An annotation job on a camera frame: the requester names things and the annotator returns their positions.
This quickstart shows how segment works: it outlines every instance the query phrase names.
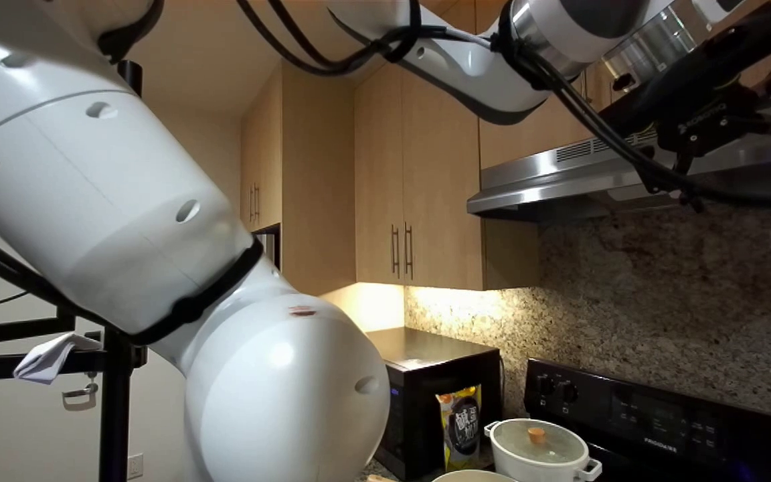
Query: stove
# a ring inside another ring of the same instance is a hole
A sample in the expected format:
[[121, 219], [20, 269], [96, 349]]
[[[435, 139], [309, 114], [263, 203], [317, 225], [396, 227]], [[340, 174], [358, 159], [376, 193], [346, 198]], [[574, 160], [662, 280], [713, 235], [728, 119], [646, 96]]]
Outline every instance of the stove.
[[771, 415], [531, 363], [526, 411], [574, 430], [601, 482], [771, 482]]

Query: range hood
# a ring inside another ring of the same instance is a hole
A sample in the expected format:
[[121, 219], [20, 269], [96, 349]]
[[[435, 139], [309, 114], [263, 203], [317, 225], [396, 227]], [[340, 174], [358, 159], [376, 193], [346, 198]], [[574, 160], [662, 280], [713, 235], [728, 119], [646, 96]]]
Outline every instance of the range hood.
[[[692, 181], [736, 193], [771, 195], [771, 138], [741, 138], [697, 159]], [[502, 219], [579, 219], [615, 213], [676, 206], [643, 189], [638, 171], [603, 142], [583, 142], [528, 155], [481, 171], [481, 191], [468, 213]]]

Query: upper cabinet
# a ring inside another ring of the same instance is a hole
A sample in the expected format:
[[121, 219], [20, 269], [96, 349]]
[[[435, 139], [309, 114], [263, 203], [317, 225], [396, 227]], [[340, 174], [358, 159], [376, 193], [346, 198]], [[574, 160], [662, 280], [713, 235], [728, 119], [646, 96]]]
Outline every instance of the upper cabinet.
[[281, 76], [255, 99], [245, 119], [245, 223], [263, 231], [281, 223]]
[[[473, 4], [437, 4], [473, 25]], [[477, 119], [443, 89], [386, 65], [356, 85], [356, 280], [416, 286], [528, 286], [536, 227], [467, 213], [479, 191]]]
[[353, 89], [281, 65], [245, 119], [245, 223], [281, 234], [281, 273], [332, 292], [353, 260]]
[[[610, 77], [601, 65], [593, 65], [574, 89], [597, 111], [610, 102]], [[481, 130], [481, 166], [510, 164], [534, 152], [582, 144], [595, 134], [571, 115], [571, 111], [552, 95], [526, 122], [515, 126], [496, 126], [479, 122]]]

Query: metal frame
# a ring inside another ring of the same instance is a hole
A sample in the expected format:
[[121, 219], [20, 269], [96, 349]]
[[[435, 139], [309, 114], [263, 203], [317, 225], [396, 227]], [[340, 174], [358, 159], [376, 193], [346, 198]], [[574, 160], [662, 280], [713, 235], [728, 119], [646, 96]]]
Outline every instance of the metal frame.
[[[72, 329], [75, 316], [58, 308], [57, 320], [0, 325], [0, 343]], [[125, 482], [132, 372], [147, 363], [147, 349], [115, 329], [105, 329], [101, 343], [101, 355], [71, 355], [61, 372], [101, 372], [100, 482]], [[13, 377], [22, 360], [25, 355], [0, 355], [0, 381]]]

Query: granite backsplash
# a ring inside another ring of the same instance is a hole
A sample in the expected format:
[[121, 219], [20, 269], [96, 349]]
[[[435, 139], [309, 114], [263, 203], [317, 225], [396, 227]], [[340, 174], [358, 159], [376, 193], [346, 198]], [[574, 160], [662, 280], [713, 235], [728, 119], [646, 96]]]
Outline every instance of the granite backsplash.
[[542, 250], [542, 286], [406, 290], [406, 328], [499, 347], [511, 415], [528, 360], [771, 414], [771, 213], [543, 225]]

